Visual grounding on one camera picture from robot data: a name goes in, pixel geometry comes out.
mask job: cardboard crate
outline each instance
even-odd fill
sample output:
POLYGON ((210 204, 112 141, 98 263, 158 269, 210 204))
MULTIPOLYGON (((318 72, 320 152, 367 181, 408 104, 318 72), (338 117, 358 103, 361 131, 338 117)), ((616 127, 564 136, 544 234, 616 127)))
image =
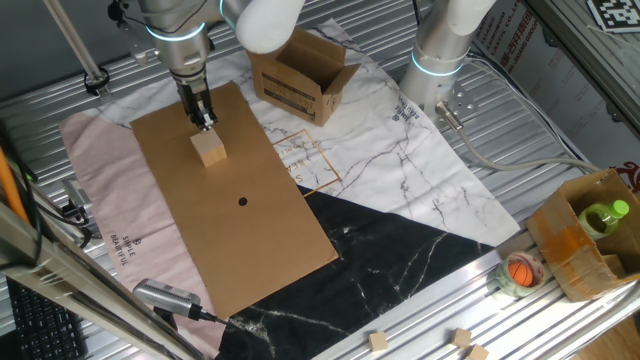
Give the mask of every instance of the cardboard crate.
POLYGON ((318 126, 340 105, 342 89, 360 67, 344 65, 344 47, 299 28, 275 53, 248 54, 258 98, 318 126))
POLYGON ((527 221, 531 236, 565 294, 573 301, 604 295, 640 279, 640 201, 615 170, 565 182, 527 221), (597 242, 577 215, 595 202, 624 200, 630 211, 618 230, 597 242))

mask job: blue light ring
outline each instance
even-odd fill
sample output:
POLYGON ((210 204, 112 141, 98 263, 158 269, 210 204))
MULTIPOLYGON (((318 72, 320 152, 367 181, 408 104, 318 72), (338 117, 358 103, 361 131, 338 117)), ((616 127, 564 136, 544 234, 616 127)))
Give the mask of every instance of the blue light ring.
POLYGON ((411 59, 413 60, 413 63, 416 64, 416 66, 418 67, 418 69, 420 69, 420 71, 422 71, 425 74, 428 75, 432 75, 432 76, 450 76, 453 75, 455 73, 458 72, 458 70, 460 70, 462 68, 462 64, 460 65, 460 67, 458 67, 457 69, 453 70, 452 72, 448 72, 448 73, 434 73, 431 72, 425 68, 423 68, 422 66, 420 66, 420 64, 418 64, 418 61, 416 60, 415 55, 413 54, 413 51, 411 52, 411 59))
POLYGON ((178 37, 168 37, 168 36, 164 36, 164 35, 159 35, 154 33, 153 31, 151 31, 151 29, 149 29, 147 27, 147 31, 149 32, 149 34, 151 34, 154 38, 159 39, 159 40, 164 40, 164 41, 171 41, 171 42, 176 42, 176 41, 184 41, 184 40, 189 40, 195 36, 197 36, 200 31, 202 31, 202 29, 204 29, 204 23, 202 23, 195 31, 184 35, 184 36, 178 36, 178 37))

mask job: green bottle cap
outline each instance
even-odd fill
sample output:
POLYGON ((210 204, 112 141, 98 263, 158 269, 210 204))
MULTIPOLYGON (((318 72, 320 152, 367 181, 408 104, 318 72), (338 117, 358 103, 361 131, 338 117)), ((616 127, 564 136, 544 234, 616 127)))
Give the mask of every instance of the green bottle cap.
POLYGON ((614 218, 620 219, 629 213, 629 204, 622 200, 616 200, 609 206, 609 213, 614 218))

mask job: black marble paper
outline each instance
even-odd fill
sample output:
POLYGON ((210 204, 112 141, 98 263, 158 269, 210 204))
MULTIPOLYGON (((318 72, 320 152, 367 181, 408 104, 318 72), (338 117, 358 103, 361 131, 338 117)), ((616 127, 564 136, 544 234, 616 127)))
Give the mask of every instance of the black marble paper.
MULTIPOLYGON (((340 258, 231 317, 255 360, 310 359, 492 249, 322 193, 306 199, 340 258)), ((247 358, 228 326, 217 359, 247 358)))

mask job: keyboard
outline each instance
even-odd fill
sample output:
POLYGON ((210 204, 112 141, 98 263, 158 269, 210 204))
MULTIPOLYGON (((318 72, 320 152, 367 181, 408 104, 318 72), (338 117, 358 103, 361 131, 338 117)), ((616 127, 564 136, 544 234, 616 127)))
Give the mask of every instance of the keyboard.
POLYGON ((8 278, 7 286, 22 360, 84 358, 76 314, 8 278))

